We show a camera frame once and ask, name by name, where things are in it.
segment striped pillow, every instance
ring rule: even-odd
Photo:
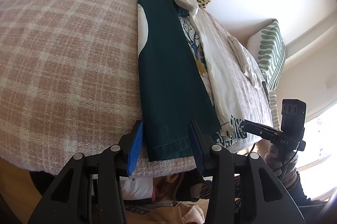
[[[267,89],[275,90],[286,58],[278,21],[274,20],[269,26],[251,36],[247,48],[262,72]]]

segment wooden floor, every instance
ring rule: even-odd
[[[41,198],[29,172],[0,158],[0,192],[13,213],[27,224]]]

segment blue gripper pad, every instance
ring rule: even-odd
[[[136,129],[134,140],[131,144],[131,148],[128,155],[128,165],[126,168],[127,174],[130,176],[136,169],[137,161],[139,158],[140,149],[143,142],[144,122],[140,121]]]
[[[203,150],[201,148],[201,145],[198,140],[197,133],[194,129],[192,121],[188,123],[187,133],[188,133],[188,138],[191,144],[195,165],[197,167],[198,172],[202,175],[203,172],[205,171],[204,154],[203,154]]]

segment metal screw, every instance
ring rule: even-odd
[[[258,158],[259,158],[259,155],[258,155],[258,153],[252,152],[252,153],[250,153],[250,157],[251,157],[252,159],[258,159]]]
[[[79,159],[81,159],[83,157],[83,155],[81,154],[81,153],[76,153],[76,154],[74,154],[74,159],[75,160],[79,160]]]
[[[212,149],[213,149],[213,151],[217,151],[218,152],[218,151],[221,151],[221,146],[215,144],[215,145],[212,146]]]
[[[117,152],[119,151],[121,148],[118,146],[118,145],[112,145],[110,150],[113,151],[113,152]]]

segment dark green garment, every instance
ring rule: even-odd
[[[149,160],[191,156],[190,120],[211,136],[221,127],[178,18],[188,11],[173,0],[138,0],[138,4],[149,30],[138,59]]]

